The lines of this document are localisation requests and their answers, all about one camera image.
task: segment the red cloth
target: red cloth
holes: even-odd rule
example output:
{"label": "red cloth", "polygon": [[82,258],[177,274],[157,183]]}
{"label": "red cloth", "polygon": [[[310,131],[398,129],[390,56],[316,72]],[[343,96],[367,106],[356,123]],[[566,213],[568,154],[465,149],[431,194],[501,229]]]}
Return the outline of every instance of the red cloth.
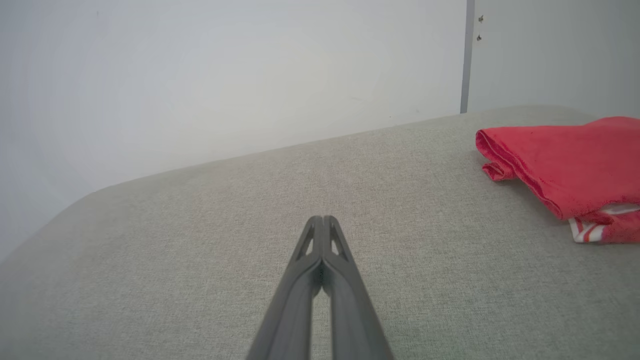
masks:
{"label": "red cloth", "polygon": [[491,161],[483,166],[491,179],[520,178],[558,218],[612,225],[607,242],[640,241],[640,211],[624,217],[600,211],[640,205],[640,120],[495,127],[477,132],[476,147]]}

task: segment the gray fabric surface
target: gray fabric surface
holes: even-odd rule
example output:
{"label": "gray fabric surface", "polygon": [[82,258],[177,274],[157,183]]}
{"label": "gray fabric surface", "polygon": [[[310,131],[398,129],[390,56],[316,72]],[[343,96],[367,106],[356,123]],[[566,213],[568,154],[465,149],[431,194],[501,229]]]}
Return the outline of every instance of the gray fabric surface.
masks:
{"label": "gray fabric surface", "polygon": [[[335,215],[397,359],[638,359],[640,247],[577,245],[482,127],[521,106],[215,161],[70,206],[0,265],[0,359],[242,359],[311,215]],[[313,358],[330,358],[328,298]]]}

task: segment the white wall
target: white wall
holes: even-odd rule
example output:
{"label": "white wall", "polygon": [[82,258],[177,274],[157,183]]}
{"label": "white wall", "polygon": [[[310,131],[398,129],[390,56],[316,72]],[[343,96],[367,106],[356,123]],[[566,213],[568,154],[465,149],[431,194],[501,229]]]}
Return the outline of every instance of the white wall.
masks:
{"label": "white wall", "polygon": [[469,111],[538,103],[640,117],[639,17],[638,0],[476,0]]}
{"label": "white wall", "polygon": [[458,112],[466,0],[0,3],[0,259],[82,196]]}

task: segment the folded towel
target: folded towel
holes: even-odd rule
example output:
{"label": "folded towel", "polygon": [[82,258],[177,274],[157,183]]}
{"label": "folded towel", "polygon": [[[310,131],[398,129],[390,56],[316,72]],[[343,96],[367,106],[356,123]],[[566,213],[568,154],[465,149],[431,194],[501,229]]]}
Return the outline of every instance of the folded towel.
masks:
{"label": "folded towel", "polygon": [[495,127],[476,134],[494,181],[521,179],[576,242],[640,242],[640,120]]}

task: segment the gray sofa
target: gray sofa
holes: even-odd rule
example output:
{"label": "gray sofa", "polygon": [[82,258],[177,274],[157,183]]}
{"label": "gray sofa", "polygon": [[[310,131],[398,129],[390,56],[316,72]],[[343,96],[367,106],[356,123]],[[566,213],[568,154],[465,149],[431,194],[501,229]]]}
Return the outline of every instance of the gray sofa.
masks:
{"label": "gray sofa", "polygon": [[[243,359],[311,215],[340,221],[396,359],[639,359],[640,247],[578,245],[483,127],[520,106],[145,177],[95,192],[0,264],[0,359]],[[329,359],[328,297],[313,359]]]}

